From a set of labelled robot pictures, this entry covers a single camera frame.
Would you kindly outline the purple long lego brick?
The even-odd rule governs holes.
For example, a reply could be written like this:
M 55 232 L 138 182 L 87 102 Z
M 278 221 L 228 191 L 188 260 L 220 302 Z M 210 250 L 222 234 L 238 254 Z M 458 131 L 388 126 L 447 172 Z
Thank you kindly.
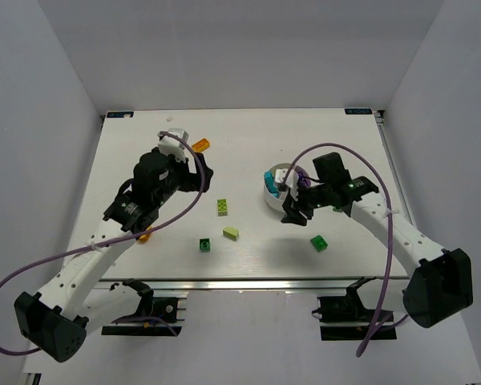
M 308 174 L 303 170 L 298 170 L 297 174 L 298 174 L 298 186 L 300 188 L 309 188 L 311 185 L 311 182 L 309 180 Z

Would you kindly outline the teal long lego brick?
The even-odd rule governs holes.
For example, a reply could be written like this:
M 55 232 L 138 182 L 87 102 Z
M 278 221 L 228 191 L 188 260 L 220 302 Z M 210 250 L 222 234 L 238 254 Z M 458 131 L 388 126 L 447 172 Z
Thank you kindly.
M 279 190 L 275 185 L 274 176 L 270 171 L 266 171 L 264 173 L 264 182 L 267 191 L 273 196 L 278 198 L 279 197 Z

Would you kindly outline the lime rounded lego brick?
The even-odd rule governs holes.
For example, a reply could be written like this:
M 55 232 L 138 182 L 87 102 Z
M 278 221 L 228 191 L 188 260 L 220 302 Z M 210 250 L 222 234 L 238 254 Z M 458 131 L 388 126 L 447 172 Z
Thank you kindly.
M 233 227 L 224 227 L 222 233 L 224 237 L 227 237 L 228 239 L 233 241 L 237 241 L 240 236 L 239 230 Z

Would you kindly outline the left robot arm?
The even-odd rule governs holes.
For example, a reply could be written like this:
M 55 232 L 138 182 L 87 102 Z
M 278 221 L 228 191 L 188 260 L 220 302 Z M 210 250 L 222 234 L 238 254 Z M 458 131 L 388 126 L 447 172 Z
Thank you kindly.
M 213 171 L 204 155 L 188 160 L 153 148 L 143 154 L 133 177 L 123 182 L 90 240 L 94 246 L 73 257 L 35 294 L 21 293 L 14 311 L 21 334 L 59 363 L 66 362 L 88 334 L 117 318 L 150 316 L 153 291 L 129 278 L 114 284 L 107 295 L 93 302 L 88 295 L 95 284 L 140 234 L 158 219 L 160 208 L 176 192 L 208 191 Z

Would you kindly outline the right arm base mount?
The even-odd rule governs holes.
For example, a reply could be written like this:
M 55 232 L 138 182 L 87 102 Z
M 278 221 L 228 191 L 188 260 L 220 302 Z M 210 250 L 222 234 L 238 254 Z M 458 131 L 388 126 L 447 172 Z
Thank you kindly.
M 369 331 L 376 304 L 363 305 L 361 287 L 377 278 L 324 280 L 317 292 L 318 320 L 322 342 L 361 342 Z

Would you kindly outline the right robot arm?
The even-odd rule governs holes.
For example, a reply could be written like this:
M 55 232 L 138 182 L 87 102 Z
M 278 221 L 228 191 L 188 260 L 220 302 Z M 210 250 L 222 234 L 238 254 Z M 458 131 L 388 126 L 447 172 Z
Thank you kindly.
M 397 312 L 430 328 L 472 305 L 471 259 L 463 250 L 446 249 L 391 211 L 378 187 L 364 176 L 353 178 L 338 153 L 320 156 L 313 165 L 318 178 L 311 186 L 302 184 L 289 168 L 275 172 L 276 186 L 285 191 L 283 222 L 305 226 L 317 209 L 340 209 L 372 233 L 406 273 L 404 281 L 359 279 L 347 288 L 340 304 L 323 311 L 323 319 Z

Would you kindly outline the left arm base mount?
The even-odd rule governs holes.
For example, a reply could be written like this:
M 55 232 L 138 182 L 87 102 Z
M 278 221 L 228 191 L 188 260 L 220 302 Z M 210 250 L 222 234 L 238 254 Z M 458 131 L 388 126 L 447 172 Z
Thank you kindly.
M 103 326 L 103 336 L 126 337 L 177 337 L 185 320 L 186 300 L 166 295 L 156 296 L 153 289 L 135 279 L 114 283 L 110 290 L 129 287 L 141 295 L 141 301 L 133 314 L 123 316 L 120 322 Z

